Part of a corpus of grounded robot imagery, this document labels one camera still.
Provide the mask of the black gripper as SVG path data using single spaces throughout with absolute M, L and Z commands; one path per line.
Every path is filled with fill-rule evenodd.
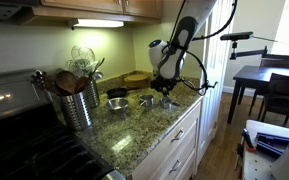
M 157 77 L 151 81 L 151 88 L 162 93 L 161 100 L 165 100 L 166 98 L 171 99 L 169 92 L 173 90 L 176 84 L 177 81 L 175 79 Z

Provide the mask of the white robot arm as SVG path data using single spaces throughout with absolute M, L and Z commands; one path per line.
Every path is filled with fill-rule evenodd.
M 191 90 L 203 96 L 210 85 L 207 80 L 207 72 L 201 60 L 188 51 L 194 36 L 205 23 L 211 14 L 217 0 L 183 0 L 180 7 L 174 29 L 170 40 L 165 42 L 157 39 L 148 45 L 148 56 L 153 67 L 154 78 L 150 83 L 152 89 L 163 94 L 169 95 L 176 84 L 180 81 L 185 83 Z M 199 63 L 204 73 L 204 83 L 200 88 L 195 87 L 188 80 L 180 77 L 180 71 L 184 65 L 186 55 L 190 54 Z

